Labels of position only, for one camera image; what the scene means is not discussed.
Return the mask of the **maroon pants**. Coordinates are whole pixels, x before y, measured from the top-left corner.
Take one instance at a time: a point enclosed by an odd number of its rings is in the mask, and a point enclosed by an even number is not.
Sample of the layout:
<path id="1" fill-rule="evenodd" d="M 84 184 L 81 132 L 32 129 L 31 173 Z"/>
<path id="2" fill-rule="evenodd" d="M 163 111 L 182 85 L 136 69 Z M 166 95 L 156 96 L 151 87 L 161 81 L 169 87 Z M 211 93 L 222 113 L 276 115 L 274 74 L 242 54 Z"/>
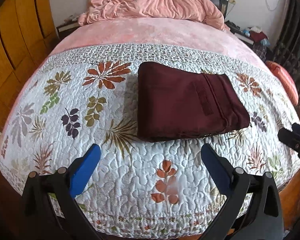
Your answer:
<path id="1" fill-rule="evenodd" d="M 139 139 L 196 139 L 248 127 L 250 116 L 229 78 L 156 62 L 138 69 Z"/>

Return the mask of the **orange pillow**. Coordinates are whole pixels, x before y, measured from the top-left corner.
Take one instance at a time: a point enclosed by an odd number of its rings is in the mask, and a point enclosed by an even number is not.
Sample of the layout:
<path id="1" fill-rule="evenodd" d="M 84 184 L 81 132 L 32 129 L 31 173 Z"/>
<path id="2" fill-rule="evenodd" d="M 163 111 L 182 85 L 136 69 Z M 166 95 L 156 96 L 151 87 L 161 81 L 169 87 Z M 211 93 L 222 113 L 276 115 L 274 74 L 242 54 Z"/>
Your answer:
<path id="1" fill-rule="evenodd" d="M 299 94 L 289 72 L 274 61 L 266 61 L 265 64 L 272 74 L 279 79 L 293 106 L 297 106 L 299 103 Z"/>

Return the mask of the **white floral quilt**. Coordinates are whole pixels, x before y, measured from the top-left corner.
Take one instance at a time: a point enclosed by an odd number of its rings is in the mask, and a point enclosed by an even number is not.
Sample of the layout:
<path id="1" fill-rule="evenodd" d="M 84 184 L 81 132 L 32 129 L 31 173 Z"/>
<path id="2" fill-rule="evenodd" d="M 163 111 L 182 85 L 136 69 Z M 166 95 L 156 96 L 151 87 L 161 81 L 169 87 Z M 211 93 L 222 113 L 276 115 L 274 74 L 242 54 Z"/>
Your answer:
<path id="1" fill-rule="evenodd" d="M 146 61 L 225 74 L 248 126 L 199 139 L 139 140 L 137 74 Z M 198 235 L 225 201 L 201 161 L 202 145 L 249 173 L 271 172 L 281 187 L 300 159 L 277 134 L 297 122 L 287 93 L 261 62 L 165 44 L 87 46 L 51 55 L 28 80 L 1 137 L 0 171 L 22 193 L 30 172 L 56 172 L 98 144 L 101 160 L 76 197 L 96 230 L 131 238 Z"/>

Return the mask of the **dark curtain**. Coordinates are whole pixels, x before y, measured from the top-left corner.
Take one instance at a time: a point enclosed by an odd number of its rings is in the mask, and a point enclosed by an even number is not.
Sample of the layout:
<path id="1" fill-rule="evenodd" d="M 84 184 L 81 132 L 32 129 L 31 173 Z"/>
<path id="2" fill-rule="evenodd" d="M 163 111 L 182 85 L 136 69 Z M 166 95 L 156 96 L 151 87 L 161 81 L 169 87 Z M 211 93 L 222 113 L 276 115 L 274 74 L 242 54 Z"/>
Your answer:
<path id="1" fill-rule="evenodd" d="M 300 102 L 300 2 L 298 0 L 289 0 L 283 27 L 274 48 L 273 59 L 292 76 Z"/>

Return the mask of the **cluttered nightstand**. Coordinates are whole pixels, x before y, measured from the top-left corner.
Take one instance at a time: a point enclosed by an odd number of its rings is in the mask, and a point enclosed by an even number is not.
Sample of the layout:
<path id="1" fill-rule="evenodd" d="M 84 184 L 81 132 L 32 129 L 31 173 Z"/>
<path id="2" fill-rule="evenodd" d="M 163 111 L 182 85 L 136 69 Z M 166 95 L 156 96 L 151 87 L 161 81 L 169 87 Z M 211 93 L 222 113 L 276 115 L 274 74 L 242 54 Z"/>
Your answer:
<path id="1" fill-rule="evenodd" d="M 226 21 L 225 25 L 230 28 L 231 33 L 246 44 L 263 62 L 266 62 L 271 57 L 270 42 L 267 35 L 259 27 L 242 30 L 230 21 Z"/>

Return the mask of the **pink bed sheet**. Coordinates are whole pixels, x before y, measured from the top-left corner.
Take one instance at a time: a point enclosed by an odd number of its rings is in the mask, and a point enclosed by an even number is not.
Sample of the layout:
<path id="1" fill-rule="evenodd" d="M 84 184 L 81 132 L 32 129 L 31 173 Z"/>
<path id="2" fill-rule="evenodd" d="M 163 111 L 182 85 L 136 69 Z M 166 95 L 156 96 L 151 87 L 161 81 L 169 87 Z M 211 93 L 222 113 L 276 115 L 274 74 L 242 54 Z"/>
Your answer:
<path id="1" fill-rule="evenodd" d="M 57 54 L 72 48 L 119 43 L 169 44 L 219 53 L 267 69 L 264 62 L 229 31 L 207 24 L 171 18 L 126 18 L 79 27 L 53 49 Z"/>

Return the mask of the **wooden wardrobe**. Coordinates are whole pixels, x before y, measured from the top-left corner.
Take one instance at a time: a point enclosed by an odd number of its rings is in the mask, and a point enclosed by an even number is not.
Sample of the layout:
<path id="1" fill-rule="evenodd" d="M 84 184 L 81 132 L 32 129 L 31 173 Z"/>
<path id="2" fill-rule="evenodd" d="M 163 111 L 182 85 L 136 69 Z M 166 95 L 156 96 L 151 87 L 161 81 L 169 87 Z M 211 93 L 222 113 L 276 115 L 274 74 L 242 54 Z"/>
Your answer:
<path id="1" fill-rule="evenodd" d="M 0 128 L 57 43 L 49 0 L 0 0 Z"/>

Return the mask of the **pink crumpled blanket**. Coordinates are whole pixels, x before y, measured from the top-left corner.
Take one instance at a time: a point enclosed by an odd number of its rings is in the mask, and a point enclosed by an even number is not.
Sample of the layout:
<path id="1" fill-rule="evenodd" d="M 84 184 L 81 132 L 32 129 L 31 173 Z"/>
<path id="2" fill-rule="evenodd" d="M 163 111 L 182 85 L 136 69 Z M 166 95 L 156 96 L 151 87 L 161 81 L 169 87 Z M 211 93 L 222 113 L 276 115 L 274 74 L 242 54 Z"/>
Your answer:
<path id="1" fill-rule="evenodd" d="M 90 0 L 80 26 L 123 18 L 172 18 L 229 31 L 222 12 L 210 0 Z"/>

